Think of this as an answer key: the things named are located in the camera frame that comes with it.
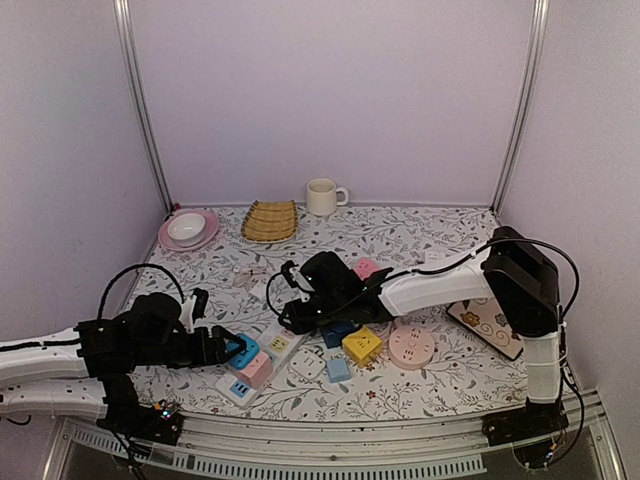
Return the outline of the round pink socket hub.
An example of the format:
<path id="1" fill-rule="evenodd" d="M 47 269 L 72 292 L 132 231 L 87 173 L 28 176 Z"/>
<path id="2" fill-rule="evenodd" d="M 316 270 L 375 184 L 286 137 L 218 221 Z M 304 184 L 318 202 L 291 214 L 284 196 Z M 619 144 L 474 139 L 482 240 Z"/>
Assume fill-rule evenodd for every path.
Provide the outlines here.
<path id="1" fill-rule="evenodd" d="M 432 360 L 434 353 L 434 338 L 424 327 L 403 325 L 390 334 L 389 358 L 401 369 L 421 369 Z"/>

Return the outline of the white power strip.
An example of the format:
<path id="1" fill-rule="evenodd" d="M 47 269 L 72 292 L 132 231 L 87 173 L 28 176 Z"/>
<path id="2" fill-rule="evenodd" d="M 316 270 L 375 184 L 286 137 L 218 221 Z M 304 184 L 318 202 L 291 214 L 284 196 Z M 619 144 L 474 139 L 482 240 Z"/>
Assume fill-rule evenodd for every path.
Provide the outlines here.
<path id="1" fill-rule="evenodd" d="M 215 389 L 240 409 L 249 408 L 308 337 L 270 325 L 256 340 L 259 352 L 253 360 L 241 370 L 229 367 Z"/>

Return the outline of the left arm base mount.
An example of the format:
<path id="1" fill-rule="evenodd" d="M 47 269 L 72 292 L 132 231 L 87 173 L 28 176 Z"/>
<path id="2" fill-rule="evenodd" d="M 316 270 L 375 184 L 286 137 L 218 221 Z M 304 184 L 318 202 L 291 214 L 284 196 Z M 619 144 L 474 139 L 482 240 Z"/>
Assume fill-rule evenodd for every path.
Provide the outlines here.
<path id="1" fill-rule="evenodd" d="M 99 428 L 126 439 L 139 439 L 176 446 L 184 423 L 180 406 L 160 400 L 142 405 L 128 375 L 99 377 L 104 388 L 106 413 L 96 420 Z"/>

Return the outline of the pink power strip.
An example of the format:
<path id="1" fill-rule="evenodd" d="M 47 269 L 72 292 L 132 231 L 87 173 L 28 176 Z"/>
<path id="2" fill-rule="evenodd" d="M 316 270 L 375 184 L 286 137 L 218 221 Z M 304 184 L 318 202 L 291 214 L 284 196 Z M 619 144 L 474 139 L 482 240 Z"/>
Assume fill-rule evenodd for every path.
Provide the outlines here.
<path id="1" fill-rule="evenodd" d="M 354 272 L 361 280 L 368 279 L 379 269 L 380 267 L 369 258 L 360 258 L 353 267 Z"/>

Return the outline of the light blue plug adapter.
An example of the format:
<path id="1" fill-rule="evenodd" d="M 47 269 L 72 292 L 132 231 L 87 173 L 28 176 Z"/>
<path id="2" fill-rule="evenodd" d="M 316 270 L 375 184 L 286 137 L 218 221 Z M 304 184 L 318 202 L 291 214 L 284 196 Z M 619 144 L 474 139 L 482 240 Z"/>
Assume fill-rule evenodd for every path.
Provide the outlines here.
<path id="1" fill-rule="evenodd" d="M 326 362 L 330 383 L 341 383 L 351 379 L 348 362 L 344 358 L 330 359 Z"/>

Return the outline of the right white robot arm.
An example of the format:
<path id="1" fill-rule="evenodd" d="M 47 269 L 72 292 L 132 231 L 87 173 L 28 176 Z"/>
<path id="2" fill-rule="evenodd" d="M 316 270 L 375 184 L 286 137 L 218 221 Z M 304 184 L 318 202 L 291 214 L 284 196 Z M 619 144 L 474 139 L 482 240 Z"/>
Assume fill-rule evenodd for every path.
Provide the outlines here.
<path id="1" fill-rule="evenodd" d="M 495 299 L 511 330 L 523 341 L 530 404 L 517 427 L 537 436 L 556 417 L 561 392 L 561 306 L 558 269 L 543 254 L 546 243 L 499 227 L 468 252 L 413 267 L 379 269 L 365 278 L 332 251 L 281 273 L 298 299 L 277 312 L 278 323 L 295 334 L 342 320 L 384 323 L 427 307 L 481 298 Z"/>

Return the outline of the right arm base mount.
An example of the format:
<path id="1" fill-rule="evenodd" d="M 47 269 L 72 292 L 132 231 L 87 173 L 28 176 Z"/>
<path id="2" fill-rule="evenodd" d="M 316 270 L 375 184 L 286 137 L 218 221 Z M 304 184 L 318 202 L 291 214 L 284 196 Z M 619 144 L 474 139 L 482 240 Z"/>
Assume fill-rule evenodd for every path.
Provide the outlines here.
<path id="1" fill-rule="evenodd" d="M 569 426 L 561 400 L 538 404 L 529 399 L 523 407 L 485 415 L 482 433 L 490 446 L 529 440 L 560 432 Z"/>

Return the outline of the pink cube adapter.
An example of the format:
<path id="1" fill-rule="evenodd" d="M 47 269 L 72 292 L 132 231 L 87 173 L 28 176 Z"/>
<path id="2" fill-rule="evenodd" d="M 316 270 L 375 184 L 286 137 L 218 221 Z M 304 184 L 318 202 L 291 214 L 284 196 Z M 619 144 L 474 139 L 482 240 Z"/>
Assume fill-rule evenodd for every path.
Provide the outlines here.
<path id="1" fill-rule="evenodd" d="M 253 389 L 259 389 L 273 371 L 271 358 L 264 351 L 260 351 L 256 357 L 242 370 L 234 370 L 235 376 Z"/>

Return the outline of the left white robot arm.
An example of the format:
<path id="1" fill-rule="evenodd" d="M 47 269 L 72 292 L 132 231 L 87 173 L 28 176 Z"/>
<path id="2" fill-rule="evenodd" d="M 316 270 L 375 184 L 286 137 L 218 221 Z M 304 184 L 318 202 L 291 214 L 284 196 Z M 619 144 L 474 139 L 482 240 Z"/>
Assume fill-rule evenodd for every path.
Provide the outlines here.
<path id="1" fill-rule="evenodd" d="M 128 434 L 148 426 L 130 374 L 141 366 L 169 369 L 225 364 L 247 347 L 227 329 L 195 327 L 208 293 L 178 301 L 163 294 L 137 297 L 112 319 L 98 317 L 49 336 L 1 345 L 1 385 L 93 379 L 104 389 L 111 419 Z"/>

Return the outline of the cyan cube adapter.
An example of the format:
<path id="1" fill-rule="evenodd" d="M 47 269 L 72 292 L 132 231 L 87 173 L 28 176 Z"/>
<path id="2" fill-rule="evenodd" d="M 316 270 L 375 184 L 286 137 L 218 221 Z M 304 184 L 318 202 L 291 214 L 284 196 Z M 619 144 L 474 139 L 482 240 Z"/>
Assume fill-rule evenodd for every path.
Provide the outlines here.
<path id="1" fill-rule="evenodd" d="M 260 352 L 258 343 L 245 333 L 239 333 L 238 337 L 245 341 L 246 348 L 234 355 L 228 362 L 230 367 L 236 370 L 244 369 Z"/>

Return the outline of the dark blue cube adapter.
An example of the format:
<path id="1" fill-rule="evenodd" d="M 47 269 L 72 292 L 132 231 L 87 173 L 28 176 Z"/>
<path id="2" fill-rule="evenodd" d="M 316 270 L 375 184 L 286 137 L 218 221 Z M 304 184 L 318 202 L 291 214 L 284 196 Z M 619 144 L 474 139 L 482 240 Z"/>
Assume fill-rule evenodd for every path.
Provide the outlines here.
<path id="1" fill-rule="evenodd" d="M 328 349 L 340 347 L 342 340 L 354 331 L 355 328 L 353 326 L 323 326 L 320 328 L 324 344 Z"/>

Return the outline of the yellow cube adapter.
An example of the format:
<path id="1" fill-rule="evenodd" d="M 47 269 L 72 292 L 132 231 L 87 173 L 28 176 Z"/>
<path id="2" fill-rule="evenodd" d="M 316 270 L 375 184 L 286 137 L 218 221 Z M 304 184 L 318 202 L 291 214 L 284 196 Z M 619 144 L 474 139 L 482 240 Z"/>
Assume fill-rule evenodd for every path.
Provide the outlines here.
<path id="1" fill-rule="evenodd" d="M 378 356 L 383 342 L 371 329 L 362 326 L 342 339 L 342 347 L 358 367 L 364 368 Z"/>

